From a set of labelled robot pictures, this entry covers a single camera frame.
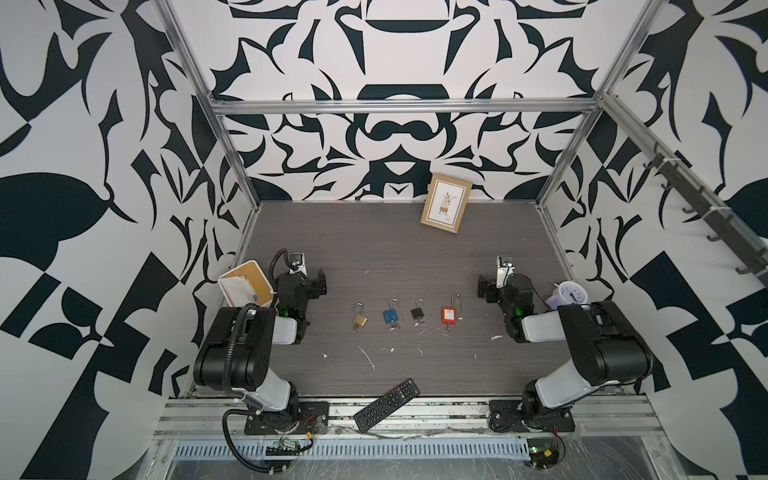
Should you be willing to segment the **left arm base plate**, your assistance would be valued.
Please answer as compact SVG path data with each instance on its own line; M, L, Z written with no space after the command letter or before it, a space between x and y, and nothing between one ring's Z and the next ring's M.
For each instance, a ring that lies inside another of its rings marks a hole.
M250 436L277 434L324 433L330 417L330 404L319 401L299 401L280 412L250 412L244 433Z

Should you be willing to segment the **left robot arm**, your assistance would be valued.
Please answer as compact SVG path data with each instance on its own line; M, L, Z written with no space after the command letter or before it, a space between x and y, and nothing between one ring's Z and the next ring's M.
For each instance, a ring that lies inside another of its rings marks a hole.
M195 383L243 401L248 414L295 422L296 387L271 369L271 351L304 339L309 302L327 294L325 272L315 279L301 271L284 273L264 298L246 276L222 277L219 284L227 305L216 314L194 362Z

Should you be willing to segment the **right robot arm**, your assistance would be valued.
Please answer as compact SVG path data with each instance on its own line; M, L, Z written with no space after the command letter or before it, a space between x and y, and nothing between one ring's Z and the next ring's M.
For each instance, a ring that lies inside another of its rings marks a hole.
M569 350L566 363L526 386L518 407L523 422L539 429L544 420L565 415L601 388L634 384L651 373L650 348L614 302L591 303L584 287L563 281L545 301L549 310L536 313L535 294L522 274L478 278L478 296L499 306L515 342L563 341Z

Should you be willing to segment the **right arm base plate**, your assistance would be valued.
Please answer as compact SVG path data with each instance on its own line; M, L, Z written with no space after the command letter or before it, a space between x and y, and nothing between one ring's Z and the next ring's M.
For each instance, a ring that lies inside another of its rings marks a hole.
M571 407L548 409L522 400L491 400L489 428L497 433L573 433Z

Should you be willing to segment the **red padlock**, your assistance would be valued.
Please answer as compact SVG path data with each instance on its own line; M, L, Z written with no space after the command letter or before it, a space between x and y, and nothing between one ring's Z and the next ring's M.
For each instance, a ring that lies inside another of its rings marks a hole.
M454 293L450 297L450 305L441 310L442 324L446 331L450 331L458 323L462 310L461 296Z

